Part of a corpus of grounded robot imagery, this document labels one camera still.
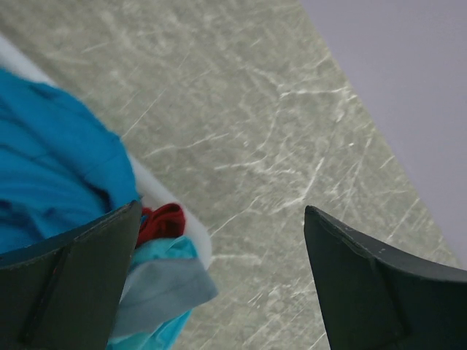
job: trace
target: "marble surface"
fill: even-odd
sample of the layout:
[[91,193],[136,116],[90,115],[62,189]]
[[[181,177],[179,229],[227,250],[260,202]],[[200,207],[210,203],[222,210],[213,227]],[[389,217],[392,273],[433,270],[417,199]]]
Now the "marble surface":
[[296,0],[1,8],[0,30],[209,228],[220,296],[194,312],[176,349],[329,349],[307,204],[457,265]]

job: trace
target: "gray cloth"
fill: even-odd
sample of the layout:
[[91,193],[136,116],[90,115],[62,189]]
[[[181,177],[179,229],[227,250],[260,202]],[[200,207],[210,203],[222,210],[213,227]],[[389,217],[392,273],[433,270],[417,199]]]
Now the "gray cloth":
[[198,258],[145,262],[128,274],[111,338],[153,332],[216,295]]

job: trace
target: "white container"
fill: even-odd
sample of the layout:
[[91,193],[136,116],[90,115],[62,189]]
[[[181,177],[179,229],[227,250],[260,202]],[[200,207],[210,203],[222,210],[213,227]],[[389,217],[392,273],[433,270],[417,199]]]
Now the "white container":
[[[38,66],[0,34],[0,66],[26,79],[56,85]],[[136,186],[142,194],[143,205],[158,208],[167,203],[182,206],[186,218],[185,235],[198,250],[199,258],[207,269],[211,261],[212,245],[207,229],[172,195],[134,156],[129,155],[136,177]]]

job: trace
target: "pile of clothes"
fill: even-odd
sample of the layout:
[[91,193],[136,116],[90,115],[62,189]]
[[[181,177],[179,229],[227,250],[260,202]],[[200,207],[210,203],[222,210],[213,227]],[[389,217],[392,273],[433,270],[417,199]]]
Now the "pile of clothes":
[[[68,93],[0,69],[0,254],[134,200],[120,138]],[[144,208],[109,350],[170,349],[191,310],[217,294],[175,203]]]

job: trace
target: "red cloth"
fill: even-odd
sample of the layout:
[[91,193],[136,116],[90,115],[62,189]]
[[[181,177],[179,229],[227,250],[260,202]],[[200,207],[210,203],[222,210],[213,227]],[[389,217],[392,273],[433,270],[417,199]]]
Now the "red cloth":
[[185,231],[185,215],[178,204],[166,204],[155,211],[143,208],[144,216],[147,217],[139,228],[136,248],[153,239],[180,237]]

